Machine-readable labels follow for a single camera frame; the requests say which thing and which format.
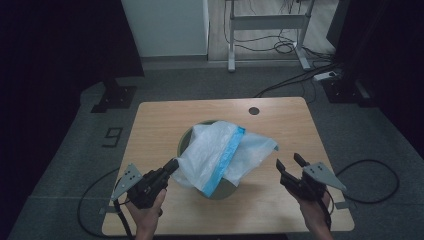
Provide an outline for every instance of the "white plastic bag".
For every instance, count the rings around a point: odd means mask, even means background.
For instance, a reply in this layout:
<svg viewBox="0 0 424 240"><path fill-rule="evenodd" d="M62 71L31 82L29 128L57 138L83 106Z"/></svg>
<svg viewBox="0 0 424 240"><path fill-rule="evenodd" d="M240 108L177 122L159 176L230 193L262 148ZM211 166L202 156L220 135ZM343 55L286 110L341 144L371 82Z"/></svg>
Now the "white plastic bag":
<svg viewBox="0 0 424 240"><path fill-rule="evenodd" d="M196 187L207 197L215 191L222 177L238 186L249 173L276 149L277 143L236 124L217 121L195 125L190 144L177 158L179 169L172 177L181 185Z"/></svg>

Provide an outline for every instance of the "black curtain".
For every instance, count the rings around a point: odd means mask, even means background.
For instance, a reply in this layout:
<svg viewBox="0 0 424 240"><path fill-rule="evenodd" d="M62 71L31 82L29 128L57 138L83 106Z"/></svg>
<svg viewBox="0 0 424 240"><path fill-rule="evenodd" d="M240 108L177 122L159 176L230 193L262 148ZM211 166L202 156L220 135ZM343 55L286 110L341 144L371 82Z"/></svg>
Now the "black curtain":
<svg viewBox="0 0 424 240"><path fill-rule="evenodd" d="M341 83L353 88L358 80L424 158L423 6L419 0L350 1L335 60L345 64Z"/></svg>
<svg viewBox="0 0 424 240"><path fill-rule="evenodd" d="M120 0L0 2L1 239L59 148L82 90L143 76Z"/></svg>

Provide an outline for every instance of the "cable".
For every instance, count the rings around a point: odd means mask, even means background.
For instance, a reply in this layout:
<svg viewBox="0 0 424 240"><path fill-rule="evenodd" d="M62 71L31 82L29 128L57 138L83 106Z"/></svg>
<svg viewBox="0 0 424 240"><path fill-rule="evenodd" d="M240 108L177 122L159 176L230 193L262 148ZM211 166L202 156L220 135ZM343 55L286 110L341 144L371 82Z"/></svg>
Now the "cable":
<svg viewBox="0 0 424 240"><path fill-rule="evenodd" d="M349 200L352 200L354 202L363 203L363 204L381 203L381 202L386 201L387 199L391 198L398 191L399 185L400 185L400 180L399 180L399 176L396 174L396 172L392 168L390 168L387 164L385 164L383 162L380 162L380 161L377 161L377 160L374 160L374 159L360 160L360 161L357 161L357 162L354 162L352 164L347 165L345 168L343 168L341 171L339 171L336 174L336 176L339 176L340 174L342 174L343 172L345 172L347 169L351 168L352 166L357 165L359 163L364 163L364 162L374 162L374 163L378 163L378 164L383 165L384 167L386 167L393 174L393 176L395 176L395 179L396 179L396 186L395 186L395 188L388 195L386 195L386 196L384 196L384 197L382 197L382 198L380 198L378 200L375 200L375 201L366 201L366 200L356 199L356 198L353 198L351 196L348 196L348 195L344 194L345 198L347 198Z"/></svg>
<svg viewBox="0 0 424 240"><path fill-rule="evenodd" d="M125 233L127 234L128 239L134 240L134 237L131 233L130 226L128 225L127 219L121 211L121 204L119 204L118 200L113 201L113 206L115 207L115 211L118 214L119 219L121 219L122 224L124 225Z"/></svg>
<svg viewBox="0 0 424 240"><path fill-rule="evenodd" d="M275 85L272 85L270 87L265 88L264 90L262 90L258 94L256 94L254 96L254 98L260 98L260 97L263 96L264 93L266 93L268 91L271 91L271 90L274 90L274 89L277 89L277 88L280 88L280 87L283 87L283 86L287 86L287 85L291 85L291 84L295 84L295 83L300 83L300 82L309 80L314 75L319 74L319 73L324 72L324 71L327 71L327 70L329 70L331 68L334 68L334 67L337 67L337 66L338 66L338 64L333 63L333 64L329 64L329 65L326 65L326 66L323 66L323 67L320 67L320 68L316 68L316 69L314 69L314 70L312 70L310 72L306 72L306 73L303 73L303 74L300 74L300 75L291 77L291 78L289 78L287 80L284 80L284 81L282 81L280 83L277 83ZM300 78L300 77L304 77L304 78L302 80L295 81L297 78Z"/></svg>
<svg viewBox="0 0 424 240"><path fill-rule="evenodd" d="M250 7L250 10L252 10L252 12L255 14L255 15L257 15L256 14L256 12L253 10L253 8L252 8L252 0L249 0L249 7Z"/></svg>
<svg viewBox="0 0 424 240"><path fill-rule="evenodd" d="M94 232L91 232L90 230L88 230L84 224L82 223L81 220L81 205L82 205L82 201L84 200L85 195L87 195L88 191L90 191L98 182L100 182L101 180L103 180L105 177L109 176L110 174L112 174L113 172L118 171L119 168L113 169L112 171L106 173L105 175L103 175L102 177L100 177L99 179L97 179L93 184L91 184L87 190L85 190L85 192L82 194L79 202L78 202L78 208L77 208L77 220L78 220L78 224L80 225L80 227L89 235L93 236L93 237L99 237L99 238L120 238L120 237L113 237L113 236L107 236L107 235L100 235Z"/></svg>
<svg viewBox="0 0 424 240"><path fill-rule="evenodd" d="M291 14L291 9L293 7L293 4L294 4L294 0L292 0L291 5L290 5L290 3L288 3L288 5L290 7L290 9L288 10L289 11L289 14ZM299 1L298 14L300 13L301 5L302 5L302 1ZM283 2L282 6L280 8L280 12L282 12L282 10L284 8L285 8L285 6L284 6L284 2ZM256 15L256 12L252 9L251 2L250 2L250 9ZM225 41L227 43L230 43L228 41L227 33L226 33L226 30L225 30L226 29L226 12L227 12L227 3L225 2L224 3L224 38L225 38ZM267 39L267 38L278 38L278 42L276 42L274 44L274 47L272 47L272 48L267 48L267 49L252 49L252 48L249 48L249 47L246 47L246 46L243 46L243 45L239 45L239 44L234 44L234 46L235 47L244 48L244 49L247 49L247 50L252 51L252 52L268 52L268 51L273 51L273 50L275 50L277 53L280 53L280 54L288 54L288 53L293 52L294 51L294 46L293 46L292 43L294 41L291 40L291 39L288 39L286 37L282 37L281 36L282 33L283 33L283 30L280 30L280 33L279 33L278 36L269 35L269 36L265 36L265 37L260 37L260 38L255 38L255 39L248 39L248 40L239 40L239 39L234 38L234 42L253 42L253 41L259 41L259 40L263 40L263 39ZM296 33L297 33L296 34L296 37L299 38L299 31L298 31L298 29L296 29ZM279 48L281 48L281 47L288 48L288 51L281 51L281 50L279 50ZM333 57L334 57L334 54L315 52L315 51L312 51L311 49L309 49L309 48L307 48L305 46L302 46L302 48L306 51L306 53L308 55L313 55L313 56L316 56L316 57L318 57L320 59L332 60Z"/></svg>
<svg viewBox="0 0 424 240"><path fill-rule="evenodd" d="M331 196L330 192L328 191L328 189L325 190L328 193L328 196L330 196L330 200L331 200L331 211L330 211L330 215L333 214L334 212L334 199L333 196Z"/></svg>
<svg viewBox="0 0 424 240"><path fill-rule="evenodd" d="M322 212L324 213L325 223L328 227L328 230L331 230L331 222L332 221L331 221L330 212L328 211L328 207L325 206L324 202L322 201L322 198L319 196L319 194L317 192L314 191L314 189L312 189L311 186L309 186L309 184L307 182L305 182L304 186L312 194L315 202L318 203L319 207L321 208Z"/></svg>
<svg viewBox="0 0 424 240"><path fill-rule="evenodd" d="M127 203L129 203L129 202L131 202L131 201L128 199L127 201L125 201L125 202L123 202L123 203L119 203L119 205L125 205L125 204L127 204Z"/></svg>
<svg viewBox="0 0 424 240"><path fill-rule="evenodd" d="M308 77L308 79L305 79L305 80L304 80L304 81L309 80L309 82L310 82L310 83L311 83L311 85L312 85L312 88L314 89L314 97L312 98L312 100L307 101L307 102L306 102L306 104L313 103L313 102L315 102L315 100L317 99L317 89L316 89L315 84L314 84L314 82L312 81L312 79L313 79L313 76L312 76L312 77Z"/></svg>
<svg viewBox="0 0 424 240"><path fill-rule="evenodd" d="M317 62L327 62L327 63L330 63L330 64L331 64L331 60L326 60L326 59L322 59L322 60L315 60L315 61L312 61L312 66L313 66L314 68L318 68L318 67L315 65L315 63L317 63Z"/></svg>
<svg viewBox="0 0 424 240"><path fill-rule="evenodd" d="M279 14L283 14L284 8L288 6L288 0L284 0L281 4L280 10L278 11Z"/></svg>

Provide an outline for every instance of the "white bracket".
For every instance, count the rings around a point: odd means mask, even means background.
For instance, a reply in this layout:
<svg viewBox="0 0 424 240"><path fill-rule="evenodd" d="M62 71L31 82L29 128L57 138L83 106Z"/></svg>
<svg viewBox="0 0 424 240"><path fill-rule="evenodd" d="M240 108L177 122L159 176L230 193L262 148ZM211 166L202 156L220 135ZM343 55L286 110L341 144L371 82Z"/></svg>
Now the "white bracket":
<svg viewBox="0 0 424 240"><path fill-rule="evenodd" d="M270 16L235 16L234 1L235 0L231 0L230 11L230 43L228 48L229 72L235 71L234 31L237 30L300 29L298 42L293 43L293 46L302 68L305 71L311 69L311 66L305 57L305 51L302 47L315 0L311 1L305 15L282 14Z"/></svg>
<svg viewBox="0 0 424 240"><path fill-rule="evenodd" d="M303 171L317 182L346 191L346 186L322 162L308 165Z"/></svg>
<svg viewBox="0 0 424 240"><path fill-rule="evenodd" d="M134 164L130 163L127 169L125 169L124 175L116 185L110 200L115 201L118 199L122 194L126 193L130 188L137 184L142 178L143 175L141 175Z"/></svg>

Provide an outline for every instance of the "floor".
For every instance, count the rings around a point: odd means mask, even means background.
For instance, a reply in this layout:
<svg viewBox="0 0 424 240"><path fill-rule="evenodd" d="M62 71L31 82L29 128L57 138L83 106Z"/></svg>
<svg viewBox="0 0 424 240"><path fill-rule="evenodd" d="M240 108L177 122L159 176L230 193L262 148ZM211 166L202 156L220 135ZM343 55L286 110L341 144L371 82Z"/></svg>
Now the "floor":
<svg viewBox="0 0 424 240"><path fill-rule="evenodd" d="M279 14L305 14L311 0L296 1L290 0L239 0L235 1L236 16L254 16L254 15L279 15ZM228 56L228 39L229 39L229 13L230 1L209 0L209 52L208 60L224 61ZM320 0L315 1L312 10L312 17L305 36L304 46L320 53L334 53L334 47L326 39L328 28L334 16L338 0ZM278 36L296 41L297 30L294 29L276 29L276 30L247 30L236 31L235 39L236 60L258 60L258 59L283 59L295 60L297 56L294 52L278 53L274 50L275 44L278 42ZM265 39L242 42L257 38ZM287 47L279 48L280 52L288 52Z"/></svg>
<svg viewBox="0 0 424 240"><path fill-rule="evenodd" d="M103 85L99 83L87 89L81 94L81 107L67 136L27 199L9 239L99 239L81 226L101 235L104 209L109 204L117 172L94 185L84 201L80 200L89 186L120 166L141 102L249 98L266 87L302 73L299 66L240 67L236 73L219 67L146 70L144 78L118 81L120 85L137 86L129 109L108 110L101 114L90 111L101 99ZM335 172L362 159L375 159L394 169L400 178L398 191L384 202L348 201L355 229L333 232L335 239L424 239L424 161L384 114L378 108L331 104L322 86L314 81L290 84L267 92L263 97L290 96L302 96L308 103ZM103 145L110 144L105 135L112 127L122 127L122 135L115 148L105 148ZM366 201L386 196L396 184L388 169L374 163L356 165L339 177L348 187L347 195ZM158 239L284 239L281 234L234 237ZM290 240L312 239L307 232L287 233L287 237Z"/></svg>

